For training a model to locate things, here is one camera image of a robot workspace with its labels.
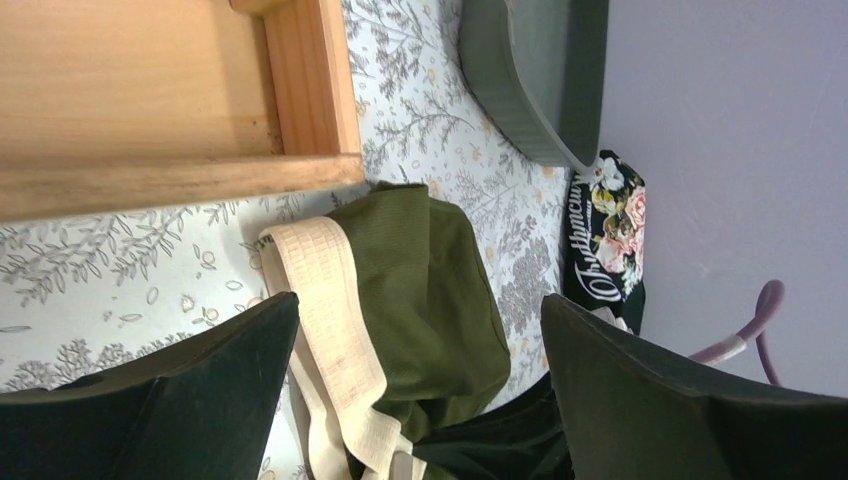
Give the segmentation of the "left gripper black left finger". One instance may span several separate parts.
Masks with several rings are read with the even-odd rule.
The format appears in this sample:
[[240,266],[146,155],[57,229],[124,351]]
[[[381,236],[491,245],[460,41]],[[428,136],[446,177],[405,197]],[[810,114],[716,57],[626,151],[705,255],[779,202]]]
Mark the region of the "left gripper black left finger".
[[259,305],[52,390],[1,398],[5,479],[255,479],[299,327]]

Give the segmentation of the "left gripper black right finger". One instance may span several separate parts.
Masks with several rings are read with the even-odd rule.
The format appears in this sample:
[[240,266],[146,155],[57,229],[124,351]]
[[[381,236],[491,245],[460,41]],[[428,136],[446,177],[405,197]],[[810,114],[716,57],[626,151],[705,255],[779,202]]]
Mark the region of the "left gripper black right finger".
[[579,479],[843,479],[847,402],[699,364],[558,295],[541,331]]

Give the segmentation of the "olive green underwear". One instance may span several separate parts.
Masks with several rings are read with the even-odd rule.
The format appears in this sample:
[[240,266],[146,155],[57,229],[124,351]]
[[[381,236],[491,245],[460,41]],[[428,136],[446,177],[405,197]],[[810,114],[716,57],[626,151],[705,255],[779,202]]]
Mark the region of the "olive green underwear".
[[421,184],[381,183],[264,230],[270,294],[292,292],[289,369],[317,479],[425,479],[415,442],[478,415],[511,357],[473,227]]

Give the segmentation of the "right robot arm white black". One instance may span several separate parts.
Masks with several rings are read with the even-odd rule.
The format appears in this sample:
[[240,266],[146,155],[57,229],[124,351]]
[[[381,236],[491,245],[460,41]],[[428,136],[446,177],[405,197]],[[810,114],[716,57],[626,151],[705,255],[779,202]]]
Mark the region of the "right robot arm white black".
[[510,402],[417,442],[415,457],[455,479],[573,479],[551,376]]

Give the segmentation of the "black floral garment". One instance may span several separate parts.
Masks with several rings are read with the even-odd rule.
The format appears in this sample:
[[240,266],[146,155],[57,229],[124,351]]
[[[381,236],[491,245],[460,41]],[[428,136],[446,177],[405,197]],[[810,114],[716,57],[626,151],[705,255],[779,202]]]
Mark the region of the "black floral garment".
[[643,281],[646,185],[614,151],[572,175],[561,235],[562,295],[593,311],[607,308],[638,335],[646,303]]

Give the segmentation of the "wooden clothes rack stand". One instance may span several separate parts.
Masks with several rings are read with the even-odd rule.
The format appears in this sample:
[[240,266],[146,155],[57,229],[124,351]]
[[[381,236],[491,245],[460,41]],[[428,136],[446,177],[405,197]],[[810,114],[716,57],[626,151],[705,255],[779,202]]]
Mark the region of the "wooden clothes rack stand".
[[1,218],[364,179],[337,1],[5,1]]

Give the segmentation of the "grey plastic bin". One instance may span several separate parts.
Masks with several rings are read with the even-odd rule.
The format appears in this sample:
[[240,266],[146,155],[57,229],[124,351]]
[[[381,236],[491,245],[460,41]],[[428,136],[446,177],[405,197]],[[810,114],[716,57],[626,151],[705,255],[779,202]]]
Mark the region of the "grey plastic bin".
[[587,172],[599,152],[607,0],[466,0],[458,53],[468,89],[528,159]]

